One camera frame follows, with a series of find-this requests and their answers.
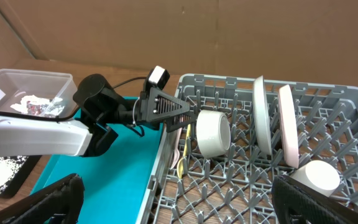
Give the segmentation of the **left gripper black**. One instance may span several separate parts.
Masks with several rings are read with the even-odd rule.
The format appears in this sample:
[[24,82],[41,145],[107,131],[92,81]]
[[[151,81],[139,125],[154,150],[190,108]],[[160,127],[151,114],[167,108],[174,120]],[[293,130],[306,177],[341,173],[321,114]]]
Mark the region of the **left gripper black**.
[[190,111],[190,104],[168,95],[158,88],[150,89],[149,97],[128,100],[117,98],[116,123],[129,127],[146,126],[159,130],[166,120],[166,131],[173,132],[194,123],[197,115]]

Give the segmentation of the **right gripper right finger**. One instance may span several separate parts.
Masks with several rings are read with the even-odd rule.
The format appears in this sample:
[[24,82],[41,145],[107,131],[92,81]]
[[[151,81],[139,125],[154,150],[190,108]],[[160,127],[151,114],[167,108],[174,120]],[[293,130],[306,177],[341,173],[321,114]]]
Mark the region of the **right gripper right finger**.
[[280,224],[358,224],[357,212],[288,175],[280,175],[274,179],[272,203]]

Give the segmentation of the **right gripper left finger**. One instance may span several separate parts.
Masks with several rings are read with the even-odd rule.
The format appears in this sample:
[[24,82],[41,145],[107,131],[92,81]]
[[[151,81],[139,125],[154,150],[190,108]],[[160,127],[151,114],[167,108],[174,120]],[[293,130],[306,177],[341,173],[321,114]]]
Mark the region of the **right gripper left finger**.
[[70,174],[0,211],[1,224],[76,224],[85,197],[83,179]]

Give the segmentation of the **white paper cup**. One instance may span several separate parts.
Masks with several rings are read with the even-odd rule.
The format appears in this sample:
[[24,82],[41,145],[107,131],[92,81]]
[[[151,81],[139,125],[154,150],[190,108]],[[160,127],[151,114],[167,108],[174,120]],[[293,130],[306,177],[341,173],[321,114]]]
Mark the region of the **white paper cup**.
[[311,161],[294,171],[290,177],[327,197],[333,194],[341,182],[337,170],[324,161]]

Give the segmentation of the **grey bowl with grains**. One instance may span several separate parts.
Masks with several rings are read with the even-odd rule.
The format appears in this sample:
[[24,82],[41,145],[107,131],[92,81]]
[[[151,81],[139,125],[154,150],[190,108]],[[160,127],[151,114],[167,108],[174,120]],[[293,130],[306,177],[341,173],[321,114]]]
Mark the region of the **grey bowl with grains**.
[[231,145],[231,129],[223,112],[201,110],[196,122],[196,139],[204,158],[221,156]]

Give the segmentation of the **pink round plate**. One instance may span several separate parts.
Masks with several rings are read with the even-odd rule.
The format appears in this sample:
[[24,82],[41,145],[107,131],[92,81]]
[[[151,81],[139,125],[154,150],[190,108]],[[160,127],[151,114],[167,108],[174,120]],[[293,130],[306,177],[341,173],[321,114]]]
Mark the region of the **pink round plate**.
[[278,103],[284,159],[288,166],[297,169],[299,166],[298,132],[293,97],[289,85],[278,90]]

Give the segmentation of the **grey round plate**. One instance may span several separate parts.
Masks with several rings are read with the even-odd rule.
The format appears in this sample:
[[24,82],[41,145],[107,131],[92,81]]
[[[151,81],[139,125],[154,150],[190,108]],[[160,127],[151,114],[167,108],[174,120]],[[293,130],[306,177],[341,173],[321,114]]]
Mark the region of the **grey round plate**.
[[259,149],[266,155],[272,154],[269,108],[264,85],[264,77],[260,76],[253,83],[253,110],[255,133]]

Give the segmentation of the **silver foil wrapper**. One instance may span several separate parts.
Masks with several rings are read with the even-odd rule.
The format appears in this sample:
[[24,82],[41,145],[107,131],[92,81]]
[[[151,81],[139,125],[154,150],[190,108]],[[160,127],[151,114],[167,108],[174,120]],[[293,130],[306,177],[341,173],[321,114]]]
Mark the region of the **silver foil wrapper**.
[[60,115],[65,109],[61,98],[40,98],[35,95],[27,95],[21,99],[24,113],[34,116],[53,117]]

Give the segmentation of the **white napkin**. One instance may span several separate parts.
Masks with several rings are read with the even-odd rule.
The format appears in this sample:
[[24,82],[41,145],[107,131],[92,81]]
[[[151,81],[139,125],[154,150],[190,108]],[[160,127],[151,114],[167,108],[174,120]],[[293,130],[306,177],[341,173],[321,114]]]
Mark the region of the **white napkin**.
[[28,113],[26,101],[21,101],[20,103],[15,103],[15,104],[11,105],[10,107],[19,113],[22,113],[22,114]]

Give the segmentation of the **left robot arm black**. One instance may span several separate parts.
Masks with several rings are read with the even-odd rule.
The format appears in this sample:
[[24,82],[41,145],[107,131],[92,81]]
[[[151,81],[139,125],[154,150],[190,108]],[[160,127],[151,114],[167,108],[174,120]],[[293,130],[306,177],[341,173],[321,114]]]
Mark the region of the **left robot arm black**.
[[127,100],[100,74],[86,77],[73,95],[80,115],[43,118],[0,111],[0,157],[63,154],[97,157],[117,139],[112,124],[121,124],[142,137],[144,129],[168,133],[196,120],[190,104],[163,92],[168,77],[145,80],[139,99]]

